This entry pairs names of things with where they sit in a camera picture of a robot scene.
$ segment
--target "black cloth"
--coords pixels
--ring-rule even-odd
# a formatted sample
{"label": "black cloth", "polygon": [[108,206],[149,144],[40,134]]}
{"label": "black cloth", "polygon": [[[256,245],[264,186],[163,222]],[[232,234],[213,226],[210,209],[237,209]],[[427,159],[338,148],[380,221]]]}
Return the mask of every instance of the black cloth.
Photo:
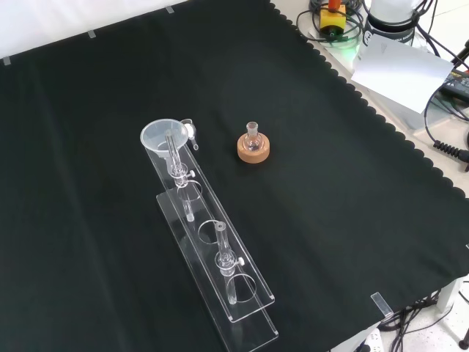
{"label": "black cloth", "polygon": [[[0,68],[0,350],[223,351],[139,134],[193,119],[276,296],[264,351],[323,352],[469,272],[464,194],[264,0],[191,0]],[[245,124],[266,162],[236,156]]]}

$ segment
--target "electronic device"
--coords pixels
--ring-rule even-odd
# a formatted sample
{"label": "electronic device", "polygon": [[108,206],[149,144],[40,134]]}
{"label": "electronic device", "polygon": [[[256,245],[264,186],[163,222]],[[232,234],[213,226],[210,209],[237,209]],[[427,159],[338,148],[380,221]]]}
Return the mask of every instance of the electronic device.
{"label": "electronic device", "polygon": [[469,74],[452,70],[446,81],[448,83],[441,88],[441,92],[444,95],[449,95],[469,103]]}
{"label": "electronic device", "polygon": [[345,5],[341,0],[329,0],[328,8],[320,10],[320,32],[326,36],[342,35],[345,31]]}

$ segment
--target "clear acrylic stand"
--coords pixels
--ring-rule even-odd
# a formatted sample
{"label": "clear acrylic stand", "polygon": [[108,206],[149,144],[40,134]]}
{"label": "clear acrylic stand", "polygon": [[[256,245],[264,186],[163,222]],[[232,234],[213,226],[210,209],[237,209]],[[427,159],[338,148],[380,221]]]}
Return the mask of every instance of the clear acrylic stand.
{"label": "clear acrylic stand", "polygon": [[197,145],[192,121],[183,122],[141,132],[166,190],[156,198],[226,349],[254,351],[278,337],[265,311],[275,299],[186,145]]}

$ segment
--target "plastic funnel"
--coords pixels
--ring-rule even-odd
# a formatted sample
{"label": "plastic funnel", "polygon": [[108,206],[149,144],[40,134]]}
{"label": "plastic funnel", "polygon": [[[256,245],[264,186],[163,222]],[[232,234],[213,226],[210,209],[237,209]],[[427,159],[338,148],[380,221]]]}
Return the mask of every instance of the plastic funnel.
{"label": "plastic funnel", "polygon": [[189,134],[187,128],[181,122],[171,119],[156,120],[149,123],[140,135],[140,140],[144,147],[164,159],[169,158],[168,145],[165,139],[167,130],[171,130],[178,150],[188,141]]}

